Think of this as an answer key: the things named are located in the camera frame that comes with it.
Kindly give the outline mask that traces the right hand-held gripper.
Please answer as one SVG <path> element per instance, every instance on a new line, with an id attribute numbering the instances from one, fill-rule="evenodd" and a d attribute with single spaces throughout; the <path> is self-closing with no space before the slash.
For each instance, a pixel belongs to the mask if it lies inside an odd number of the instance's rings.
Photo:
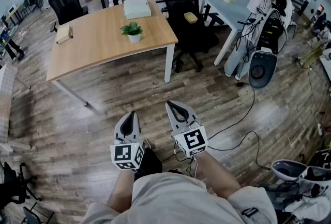
<path id="1" fill-rule="evenodd" d="M 208 139 L 204 126 L 194 121 L 198 119 L 198 116 L 193 108 L 174 100 L 168 100 L 165 108 L 174 130 L 171 136 L 176 145 L 187 157 L 204 152 L 208 147 Z"/>

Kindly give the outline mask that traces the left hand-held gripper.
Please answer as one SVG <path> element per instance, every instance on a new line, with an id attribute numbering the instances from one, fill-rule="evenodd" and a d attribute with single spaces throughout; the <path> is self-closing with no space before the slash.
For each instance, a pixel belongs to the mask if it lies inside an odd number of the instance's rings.
<path id="1" fill-rule="evenodd" d="M 120 170 L 136 171 L 145 154 L 140 137 L 140 122 L 136 111 L 125 114 L 115 125 L 114 143 L 110 145 L 111 161 Z"/>

